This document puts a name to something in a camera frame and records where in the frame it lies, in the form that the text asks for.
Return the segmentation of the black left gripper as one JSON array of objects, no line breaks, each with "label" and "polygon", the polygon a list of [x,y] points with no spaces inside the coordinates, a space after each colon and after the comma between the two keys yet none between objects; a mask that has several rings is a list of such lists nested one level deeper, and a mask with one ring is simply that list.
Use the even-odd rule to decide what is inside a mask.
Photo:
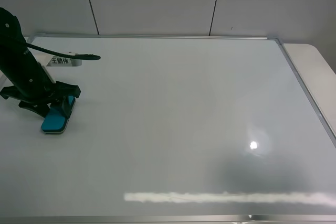
[{"label": "black left gripper", "polygon": [[80,96],[80,88],[63,82],[53,83],[41,64],[28,50],[22,54],[1,51],[1,72],[13,84],[1,90],[4,99],[20,100],[18,106],[45,118],[49,113],[47,103],[54,102],[54,109],[69,119],[72,97]]}]

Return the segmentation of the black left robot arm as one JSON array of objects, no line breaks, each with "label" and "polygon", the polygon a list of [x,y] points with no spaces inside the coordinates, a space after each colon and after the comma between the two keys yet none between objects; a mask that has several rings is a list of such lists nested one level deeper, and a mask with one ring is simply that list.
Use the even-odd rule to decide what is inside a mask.
[{"label": "black left robot arm", "polygon": [[53,82],[26,45],[16,16],[1,8],[1,72],[13,84],[1,90],[1,97],[19,100],[19,107],[46,117],[54,108],[65,118],[72,114],[76,85]]}]

